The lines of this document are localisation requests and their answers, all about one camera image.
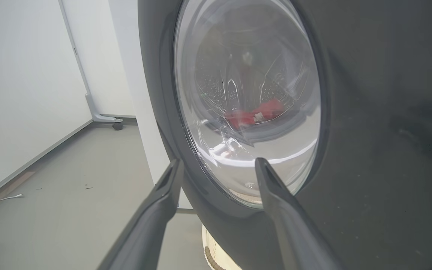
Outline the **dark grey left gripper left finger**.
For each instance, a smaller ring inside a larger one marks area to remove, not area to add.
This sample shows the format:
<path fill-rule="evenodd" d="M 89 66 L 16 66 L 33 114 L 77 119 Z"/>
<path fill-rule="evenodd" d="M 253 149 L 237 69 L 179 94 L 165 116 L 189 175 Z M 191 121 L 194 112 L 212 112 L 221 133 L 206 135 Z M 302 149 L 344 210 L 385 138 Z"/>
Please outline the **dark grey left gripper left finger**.
<path fill-rule="evenodd" d="M 131 217 L 98 270 L 156 270 L 167 223 L 178 208 L 185 164 L 170 162 Z"/>

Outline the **red garment with white stripes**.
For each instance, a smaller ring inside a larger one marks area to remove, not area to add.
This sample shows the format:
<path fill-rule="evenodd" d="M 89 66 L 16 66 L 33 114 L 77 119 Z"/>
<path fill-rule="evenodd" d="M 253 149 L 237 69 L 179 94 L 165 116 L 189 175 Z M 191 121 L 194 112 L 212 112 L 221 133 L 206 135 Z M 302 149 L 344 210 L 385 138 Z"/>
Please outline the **red garment with white stripes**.
<path fill-rule="evenodd" d="M 241 130 L 258 123 L 264 123 L 277 118 L 286 111 L 285 106 L 278 99 L 263 102 L 252 111 L 234 109 L 226 112 L 224 119 L 236 130 Z"/>

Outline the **dark grey glass washing machine door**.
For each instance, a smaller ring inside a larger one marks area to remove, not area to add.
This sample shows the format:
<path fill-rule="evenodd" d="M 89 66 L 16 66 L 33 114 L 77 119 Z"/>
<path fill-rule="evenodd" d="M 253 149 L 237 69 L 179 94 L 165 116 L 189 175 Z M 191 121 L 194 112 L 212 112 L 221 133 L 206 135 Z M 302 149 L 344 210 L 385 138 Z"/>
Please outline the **dark grey glass washing machine door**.
<path fill-rule="evenodd" d="M 432 270 L 432 0 L 183 0 L 174 86 L 182 190 L 242 270 L 285 269 L 257 158 L 344 269 Z"/>

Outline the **white wheeled panel stand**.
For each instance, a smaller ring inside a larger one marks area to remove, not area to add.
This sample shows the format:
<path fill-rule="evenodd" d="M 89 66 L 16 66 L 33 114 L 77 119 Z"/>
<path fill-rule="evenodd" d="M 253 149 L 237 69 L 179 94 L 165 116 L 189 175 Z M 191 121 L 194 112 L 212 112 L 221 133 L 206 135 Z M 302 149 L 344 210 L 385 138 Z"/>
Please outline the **white wheeled panel stand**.
<path fill-rule="evenodd" d="M 61 14 L 64 20 L 64 24 L 66 26 L 66 30 L 67 30 L 67 35 L 69 37 L 70 43 L 72 45 L 72 49 L 73 49 L 73 53 L 79 68 L 79 72 L 81 74 L 82 77 L 82 81 L 86 90 L 86 94 L 85 94 L 85 98 L 86 98 L 86 102 L 88 104 L 90 113 L 91 113 L 91 118 L 93 120 L 93 122 L 98 122 L 98 123 L 110 123 L 113 127 L 114 130 L 122 130 L 123 128 L 123 120 L 121 118 L 116 118 L 116 117 L 110 117 L 110 116 L 103 116 L 99 113 L 98 109 L 96 108 L 94 99 L 92 97 L 92 93 L 89 87 L 89 84 L 87 82 L 86 79 L 86 75 L 79 57 L 79 53 L 77 51 L 77 47 L 74 41 L 74 37 L 71 31 L 71 27 L 67 18 L 67 14 L 65 11 L 65 6 L 63 4 L 63 0 L 58 0 L 59 6 L 60 6 L 60 10 L 61 10 Z"/>

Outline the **cream perforated plastic laundry basket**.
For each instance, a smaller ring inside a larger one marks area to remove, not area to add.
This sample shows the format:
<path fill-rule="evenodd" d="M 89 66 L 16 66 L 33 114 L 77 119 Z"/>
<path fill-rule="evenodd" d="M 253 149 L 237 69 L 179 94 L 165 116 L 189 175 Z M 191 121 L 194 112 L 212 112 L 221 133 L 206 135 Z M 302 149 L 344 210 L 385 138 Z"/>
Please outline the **cream perforated plastic laundry basket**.
<path fill-rule="evenodd" d="M 202 225 L 204 256 L 211 270 L 242 270 Z"/>

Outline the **white washing machine body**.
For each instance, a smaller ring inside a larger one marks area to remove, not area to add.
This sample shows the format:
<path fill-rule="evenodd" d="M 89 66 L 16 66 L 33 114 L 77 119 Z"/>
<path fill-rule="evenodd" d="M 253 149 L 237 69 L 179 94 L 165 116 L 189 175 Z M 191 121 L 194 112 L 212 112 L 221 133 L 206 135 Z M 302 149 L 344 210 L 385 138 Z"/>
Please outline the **white washing machine body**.
<path fill-rule="evenodd" d="M 109 0 L 127 87 L 150 178 L 174 157 L 181 132 L 174 86 L 174 35 L 183 0 Z"/>

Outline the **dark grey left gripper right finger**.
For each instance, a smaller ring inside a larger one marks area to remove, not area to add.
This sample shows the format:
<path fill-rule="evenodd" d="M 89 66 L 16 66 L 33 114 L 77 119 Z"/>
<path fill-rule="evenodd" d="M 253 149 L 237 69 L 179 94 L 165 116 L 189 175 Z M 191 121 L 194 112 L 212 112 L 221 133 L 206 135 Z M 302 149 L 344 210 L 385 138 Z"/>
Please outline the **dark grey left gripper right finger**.
<path fill-rule="evenodd" d="M 344 270 L 341 260 L 269 161 L 258 157 L 255 170 L 264 212 L 274 223 L 285 270 Z"/>

